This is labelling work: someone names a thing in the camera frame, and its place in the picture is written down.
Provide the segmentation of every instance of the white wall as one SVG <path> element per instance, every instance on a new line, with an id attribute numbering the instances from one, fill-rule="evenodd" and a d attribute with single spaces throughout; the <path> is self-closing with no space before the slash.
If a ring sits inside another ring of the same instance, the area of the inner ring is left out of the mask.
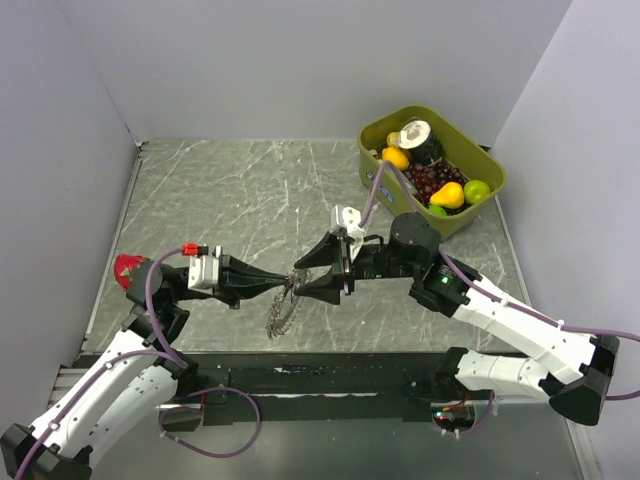
<path id="1" fill-rule="evenodd" d="M 573 2 L 493 149 L 536 307 L 575 325 L 640 332 L 640 3 Z M 640 388 L 623 342 L 612 392 Z M 640 401 L 590 430 L 606 479 L 640 478 Z"/>
<path id="2" fill-rule="evenodd" d="M 135 145 L 56 2 L 0 3 L 0 64 L 1 434 L 78 352 Z"/>
<path id="3" fill-rule="evenodd" d="M 492 145 L 570 0 L 60 0 L 138 140 L 355 138 L 411 103 Z"/>

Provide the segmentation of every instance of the marble countertop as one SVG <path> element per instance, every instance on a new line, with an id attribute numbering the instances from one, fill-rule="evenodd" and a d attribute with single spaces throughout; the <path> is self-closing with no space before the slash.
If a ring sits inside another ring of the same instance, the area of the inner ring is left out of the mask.
<path id="1" fill-rule="evenodd" d="M 156 140 L 143 146 L 140 160 L 116 254 L 154 258 L 184 242 L 202 242 L 286 273 L 322 238 L 333 205 L 362 209 L 368 194 L 354 141 Z M 386 238 L 392 218 L 377 208 L 368 233 Z M 495 203 L 447 240 L 446 248 L 522 300 Z M 168 263 L 184 265 L 184 258 Z M 174 346 L 185 352 L 440 352 L 451 346 L 513 351 L 490 334 L 418 305 L 408 296 L 410 282 L 359 282 L 340 306 L 305 299 L 289 332 L 273 341 L 265 325 L 275 290 L 236 311 L 215 300 L 185 302 L 191 317 Z M 104 351 L 130 308 L 109 275 L 85 352 Z"/>

